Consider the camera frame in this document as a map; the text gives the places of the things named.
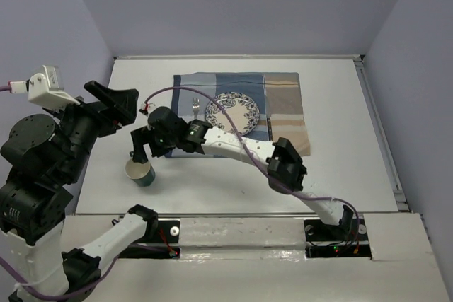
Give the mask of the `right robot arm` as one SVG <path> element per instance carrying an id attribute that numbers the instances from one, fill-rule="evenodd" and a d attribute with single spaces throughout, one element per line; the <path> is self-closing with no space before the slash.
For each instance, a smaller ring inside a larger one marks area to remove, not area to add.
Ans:
<path id="1" fill-rule="evenodd" d="M 355 241 L 358 237 L 360 218 L 351 203 L 303 190 L 307 169 L 286 138 L 272 142 L 242 137 L 236 130 L 227 132 L 202 120 L 186 122 L 167 107 L 152 111 L 147 125 L 132 131 L 131 137 L 133 150 L 125 172 L 139 186 L 150 185 L 156 177 L 145 146 L 149 146 L 153 157 L 174 149 L 222 156 L 254 165 L 268 179 L 271 189 L 305 203 L 326 225 L 326 232 L 332 239 Z"/>

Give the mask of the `blue floral ceramic plate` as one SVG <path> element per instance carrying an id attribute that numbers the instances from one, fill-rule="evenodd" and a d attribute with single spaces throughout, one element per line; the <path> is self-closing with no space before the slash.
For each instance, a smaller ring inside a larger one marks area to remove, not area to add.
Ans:
<path id="1" fill-rule="evenodd" d="M 214 100 L 219 103 L 236 126 L 240 135 L 246 135 L 258 125 L 260 110 L 250 96 L 239 92 L 220 93 Z M 205 108 L 205 121 L 212 126 L 233 133 L 232 126 L 224 113 L 212 101 Z"/>

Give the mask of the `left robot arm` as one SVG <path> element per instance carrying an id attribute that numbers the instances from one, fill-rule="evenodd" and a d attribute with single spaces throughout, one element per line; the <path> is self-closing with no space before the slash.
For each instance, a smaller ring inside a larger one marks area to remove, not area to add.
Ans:
<path id="1" fill-rule="evenodd" d="M 90 81 L 85 89 L 96 101 L 85 103 L 61 90 L 40 90 L 36 81 L 26 87 L 29 101 L 43 113 L 18 121 L 1 147 L 12 166 L 1 188 L 1 232 L 17 263 L 11 274 L 18 286 L 9 300 L 82 301 L 123 250 L 156 235 L 157 213 L 136 205 L 97 240 L 61 250 L 72 200 L 66 186 L 79 179 L 97 139 L 135 121 L 139 94 Z"/>

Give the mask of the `silver knife dark handle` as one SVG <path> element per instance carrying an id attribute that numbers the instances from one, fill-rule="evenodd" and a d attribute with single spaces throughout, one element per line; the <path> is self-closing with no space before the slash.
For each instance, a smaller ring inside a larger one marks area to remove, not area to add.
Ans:
<path id="1" fill-rule="evenodd" d="M 273 128 L 272 128 L 270 117 L 266 117 L 266 126 L 267 126 L 269 141 L 273 141 Z"/>

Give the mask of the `silver fork dark handle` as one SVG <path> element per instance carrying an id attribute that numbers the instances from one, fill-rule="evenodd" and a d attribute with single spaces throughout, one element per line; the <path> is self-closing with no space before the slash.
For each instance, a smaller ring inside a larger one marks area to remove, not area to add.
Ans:
<path id="1" fill-rule="evenodd" d="M 200 111 L 200 99 L 199 98 L 193 98 L 192 111 L 193 111 L 193 119 L 197 120 L 199 111 Z"/>

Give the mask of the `blue plaid cloth placemat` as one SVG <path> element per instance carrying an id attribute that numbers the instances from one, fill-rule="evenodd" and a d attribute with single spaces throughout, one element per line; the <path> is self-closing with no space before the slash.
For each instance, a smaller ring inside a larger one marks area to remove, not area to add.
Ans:
<path id="1" fill-rule="evenodd" d="M 171 109 L 185 121 L 194 118 L 228 132 L 226 116 L 211 100 L 181 86 L 214 98 L 226 110 L 239 133 L 260 141 L 289 139 L 300 156 L 311 154 L 304 121 L 298 73 L 194 73 L 173 77 Z"/>

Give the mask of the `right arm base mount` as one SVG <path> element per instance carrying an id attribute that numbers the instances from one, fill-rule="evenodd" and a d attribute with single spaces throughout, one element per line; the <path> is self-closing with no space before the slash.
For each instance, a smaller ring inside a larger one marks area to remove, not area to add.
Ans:
<path id="1" fill-rule="evenodd" d="M 305 219 L 305 255 L 314 258 L 372 258 L 365 220 L 360 225 L 354 219 L 348 236 L 334 236 L 319 219 Z"/>

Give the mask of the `teal paper cup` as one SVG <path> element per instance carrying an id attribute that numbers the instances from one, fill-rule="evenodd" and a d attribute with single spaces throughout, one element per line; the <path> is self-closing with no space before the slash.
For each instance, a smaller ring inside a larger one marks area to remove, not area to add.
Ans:
<path id="1" fill-rule="evenodd" d="M 156 179 L 156 173 L 151 163 L 135 162 L 133 160 L 134 152 L 130 152 L 130 159 L 125 164 L 126 176 L 139 187 L 148 187 Z"/>

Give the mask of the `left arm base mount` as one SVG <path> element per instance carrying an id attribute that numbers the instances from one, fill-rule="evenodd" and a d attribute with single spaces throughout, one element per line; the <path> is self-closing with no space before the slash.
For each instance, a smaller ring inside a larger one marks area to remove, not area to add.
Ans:
<path id="1" fill-rule="evenodd" d="M 180 220 L 160 219 L 154 234 L 145 235 L 120 253 L 120 259 L 172 260 L 180 257 Z"/>

